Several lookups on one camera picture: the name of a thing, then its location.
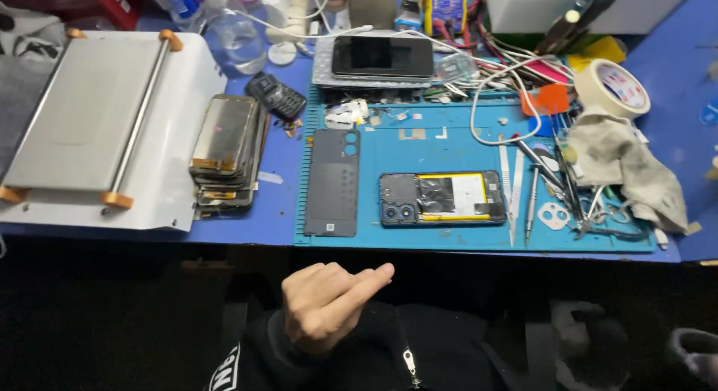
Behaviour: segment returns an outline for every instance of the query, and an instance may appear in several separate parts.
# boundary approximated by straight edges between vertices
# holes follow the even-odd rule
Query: zipper pull
[[[417,366],[414,364],[414,354],[411,353],[411,350],[408,348],[404,351],[404,361],[406,362],[408,372],[411,373],[411,384],[414,385],[414,388],[418,389],[418,385],[421,383],[421,380],[417,377]]]

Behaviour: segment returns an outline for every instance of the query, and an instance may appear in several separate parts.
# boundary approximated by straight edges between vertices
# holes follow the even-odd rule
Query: masking tape roll
[[[635,119],[651,110],[651,99],[643,85],[620,65],[595,59],[574,79],[579,101],[584,108],[603,107],[608,113]]]

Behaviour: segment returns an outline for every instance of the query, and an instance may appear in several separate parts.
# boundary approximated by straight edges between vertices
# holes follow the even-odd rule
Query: screen separator machine
[[[187,171],[227,77],[199,34],[70,29],[0,185],[0,221],[189,231]]]

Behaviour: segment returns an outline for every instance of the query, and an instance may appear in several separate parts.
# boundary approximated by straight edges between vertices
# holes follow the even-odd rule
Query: hand
[[[336,262],[295,272],[282,282],[284,332],[307,353],[332,350],[357,325],[364,304],[388,285],[393,275],[391,263],[356,275]]]

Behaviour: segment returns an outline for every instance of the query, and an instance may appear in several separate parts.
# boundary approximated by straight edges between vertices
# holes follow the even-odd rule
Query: black jacket
[[[482,349],[486,322],[467,313],[370,302],[357,327],[323,357],[294,348],[283,326],[281,311],[256,319],[212,374],[209,391],[401,391],[414,388],[412,378],[438,391],[505,389]]]

